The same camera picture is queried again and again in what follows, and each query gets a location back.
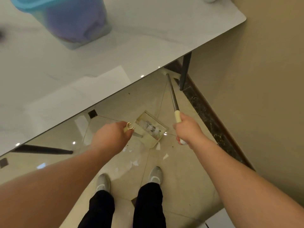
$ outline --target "shoe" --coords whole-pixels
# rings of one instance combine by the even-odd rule
[[[98,176],[96,192],[100,190],[105,190],[109,193],[111,191],[111,180],[107,174],[101,174]]]
[[[154,167],[151,170],[149,175],[149,182],[155,182],[157,184],[161,184],[163,182],[163,171],[158,166]]]

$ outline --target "table top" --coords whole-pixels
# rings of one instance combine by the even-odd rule
[[[112,31],[69,50],[0,0],[0,155],[246,20],[230,0],[104,3]]]

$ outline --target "black table leg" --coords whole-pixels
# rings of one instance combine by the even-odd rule
[[[43,154],[73,154],[72,150],[58,149],[44,146],[21,145],[12,150],[14,153],[43,153]]]
[[[184,56],[183,65],[182,65],[181,74],[180,74],[181,77],[180,77],[180,80],[179,80],[179,90],[183,90],[184,89],[184,85],[185,85],[185,81],[186,81],[186,76],[187,76],[189,65],[190,65],[191,55],[192,55],[192,52],[187,53]]]

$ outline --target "beige wall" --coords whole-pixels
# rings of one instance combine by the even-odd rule
[[[247,21],[189,74],[258,173],[304,205],[304,0],[232,0]]]

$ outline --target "forearm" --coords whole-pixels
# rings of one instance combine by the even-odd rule
[[[3,227],[59,227],[110,157],[94,151],[47,166],[0,186]]]
[[[199,136],[192,144],[236,227],[299,227],[304,209],[214,142]]]

